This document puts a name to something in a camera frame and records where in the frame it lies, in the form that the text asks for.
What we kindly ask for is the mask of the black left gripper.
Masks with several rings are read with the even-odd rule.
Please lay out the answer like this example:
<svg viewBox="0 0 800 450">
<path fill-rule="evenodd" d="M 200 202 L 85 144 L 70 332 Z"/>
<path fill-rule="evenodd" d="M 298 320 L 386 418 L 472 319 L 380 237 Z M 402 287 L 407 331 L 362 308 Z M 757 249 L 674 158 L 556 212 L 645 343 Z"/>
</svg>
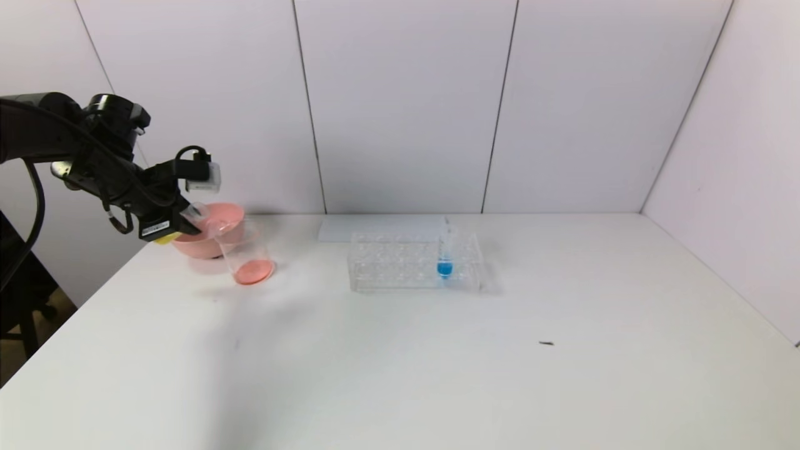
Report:
<svg viewBox="0 0 800 450">
<path fill-rule="evenodd" d="M 177 186 L 157 187 L 151 196 L 155 200 L 135 194 L 124 202 L 124 208 L 137 217 L 139 239 L 154 242 L 174 233 L 202 233 L 198 227 L 203 216 L 202 202 L 189 202 Z"/>
</svg>

